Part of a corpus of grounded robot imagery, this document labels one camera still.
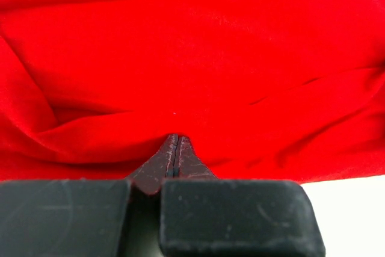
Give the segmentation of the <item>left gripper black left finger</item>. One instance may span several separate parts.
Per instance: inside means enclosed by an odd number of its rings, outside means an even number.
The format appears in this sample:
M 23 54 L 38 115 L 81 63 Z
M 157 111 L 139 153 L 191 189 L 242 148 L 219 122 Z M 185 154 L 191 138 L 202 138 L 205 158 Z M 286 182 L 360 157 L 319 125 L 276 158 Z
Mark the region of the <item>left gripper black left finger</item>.
M 161 256 L 159 191 L 177 136 L 124 179 L 1 183 L 2 256 Z

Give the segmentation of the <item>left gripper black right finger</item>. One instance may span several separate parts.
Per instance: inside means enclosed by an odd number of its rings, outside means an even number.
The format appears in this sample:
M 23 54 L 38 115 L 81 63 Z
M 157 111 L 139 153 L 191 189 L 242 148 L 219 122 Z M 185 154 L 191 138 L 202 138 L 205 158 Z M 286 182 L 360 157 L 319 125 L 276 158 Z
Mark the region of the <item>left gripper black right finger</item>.
M 165 256 L 324 256 L 310 199 L 292 181 L 220 179 L 179 137 L 161 185 Z

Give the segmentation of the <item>red t shirt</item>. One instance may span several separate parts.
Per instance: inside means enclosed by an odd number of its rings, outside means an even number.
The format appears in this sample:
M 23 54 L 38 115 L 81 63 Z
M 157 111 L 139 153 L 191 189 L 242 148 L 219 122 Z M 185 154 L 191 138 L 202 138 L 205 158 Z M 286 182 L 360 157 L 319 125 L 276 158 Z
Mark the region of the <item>red t shirt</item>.
M 384 0 L 1 0 L 1 179 L 384 173 Z

